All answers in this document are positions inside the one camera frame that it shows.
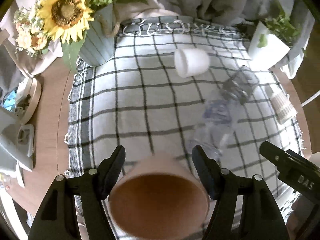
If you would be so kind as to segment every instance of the clear plastic bottle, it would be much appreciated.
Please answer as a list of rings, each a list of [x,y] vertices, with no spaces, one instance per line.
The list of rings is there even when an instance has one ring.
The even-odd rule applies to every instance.
[[[205,102],[201,121],[195,125],[188,152],[200,145],[209,158],[218,160],[234,132],[241,105],[247,102],[258,84],[255,74],[242,66],[223,84],[221,90],[213,90]]]

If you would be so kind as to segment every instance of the white cup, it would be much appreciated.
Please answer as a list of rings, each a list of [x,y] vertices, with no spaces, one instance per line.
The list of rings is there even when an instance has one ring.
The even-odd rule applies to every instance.
[[[182,78],[206,72],[209,64],[209,56],[203,49],[177,49],[174,53],[174,65]]]

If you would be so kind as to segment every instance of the brown flower pot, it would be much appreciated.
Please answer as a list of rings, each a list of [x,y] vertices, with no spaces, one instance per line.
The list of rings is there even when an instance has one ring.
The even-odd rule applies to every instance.
[[[183,239],[207,217],[209,197],[202,184],[169,156],[138,163],[112,189],[110,213],[130,235]]]

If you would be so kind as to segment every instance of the blue vase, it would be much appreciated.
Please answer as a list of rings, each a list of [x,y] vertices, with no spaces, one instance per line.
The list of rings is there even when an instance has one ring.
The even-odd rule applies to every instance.
[[[113,24],[113,6],[112,4],[96,11],[94,21],[89,22],[90,29],[87,30],[87,36],[79,56],[90,66],[97,67],[105,64],[115,53],[115,38],[106,37],[103,33],[101,21],[104,22],[104,28],[112,30]]]

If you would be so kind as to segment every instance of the checkered tablecloth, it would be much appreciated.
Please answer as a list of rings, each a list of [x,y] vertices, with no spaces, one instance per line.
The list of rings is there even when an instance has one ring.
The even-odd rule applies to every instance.
[[[220,89],[242,65],[251,66],[245,48],[250,41],[234,28],[189,17],[136,19],[123,24],[111,60],[95,68],[79,61],[83,79],[75,77],[70,99],[69,175],[80,176],[97,167],[122,145],[126,149],[122,175],[152,154],[169,153],[197,176],[187,141],[211,91]],[[210,69],[196,77],[180,78],[173,54],[177,48],[194,47],[209,54]],[[250,101],[240,106],[238,125],[220,165],[238,176],[261,174],[276,198],[287,185],[277,179],[275,166],[259,155],[259,146],[268,140],[302,154],[301,133],[295,118],[285,125],[276,119],[265,88],[282,89],[277,77],[270,71],[255,74],[260,86]],[[203,228],[192,239],[202,237],[214,204]],[[107,201],[104,206],[110,219]],[[241,206],[239,198],[235,225]],[[129,238],[110,221],[117,239]]]

